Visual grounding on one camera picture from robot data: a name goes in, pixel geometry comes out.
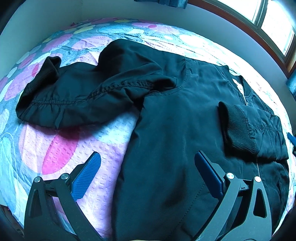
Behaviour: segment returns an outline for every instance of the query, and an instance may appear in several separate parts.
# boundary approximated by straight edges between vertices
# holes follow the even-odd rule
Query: wooden window frame
[[[188,0],[188,3],[224,18],[248,34],[274,59],[287,78],[296,69],[296,31],[293,29],[294,37],[286,55],[284,55],[271,38],[261,29],[267,11],[268,0],[261,1],[254,23],[218,0]]]

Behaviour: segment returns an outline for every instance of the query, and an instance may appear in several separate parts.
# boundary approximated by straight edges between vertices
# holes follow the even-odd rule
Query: colorful bedding
[[[22,225],[28,193],[36,176],[44,180],[58,178],[62,173],[70,173],[97,151],[102,157],[101,168],[85,196],[77,203],[104,238],[111,235],[112,195],[138,117],[137,111],[132,109],[104,125],[56,131],[19,121],[15,107],[24,87],[36,76],[47,56],[60,56],[62,66],[78,61],[97,65],[100,52],[118,38],[217,65],[228,65],[231,73],[244,76],[280,117],[283,132],[292,132],[287,112],[270,85],[247,62],[224,47],[187,30],[144,20],[105,18],[80,22],[39,43],[0,81],[0,190]],[[290,191],[282,220],[293,205],[296,188],[295,157],[288,139],[286,144],[290,157]],[[55,203],[65,228],[71,231],[57,199]]]

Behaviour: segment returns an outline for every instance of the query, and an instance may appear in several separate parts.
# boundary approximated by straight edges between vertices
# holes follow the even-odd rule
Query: black jacket
[[[113,196],[114,241],[187,241],[198,232],[218,203],[194,165],[199,150],[238,178],[261,176],[275,230],[287,203],[287,147],[280,119],[242,76],[122,39],[97,66],[60,63],[45,60],[18,118],[61,129],[140,110]]]

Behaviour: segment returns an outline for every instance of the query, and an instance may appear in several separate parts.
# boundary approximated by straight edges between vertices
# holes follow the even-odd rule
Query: folded sleeve
[[[280,118],[245,105],[218,105],[224,144],[268,161],[288,159]]]
[[[183,56],[118,39],[100,54],[98,65],[77,62],[61,67],[47,57],[16,106],[17,117],[61,129],[103,123],[141,104],[150,91],[163,92],[185,77]]]

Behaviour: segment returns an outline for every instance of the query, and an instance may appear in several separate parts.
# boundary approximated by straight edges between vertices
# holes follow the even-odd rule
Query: jacket zipper
[[[244,103],[248,106],[248,102],[246,101],[246,97],[243,94],[242,94],[242,97],[244,98]],[[259,163],[258,163],[257,158],[256,158],[256,166],[257,166],[258,176],[261,177]]]

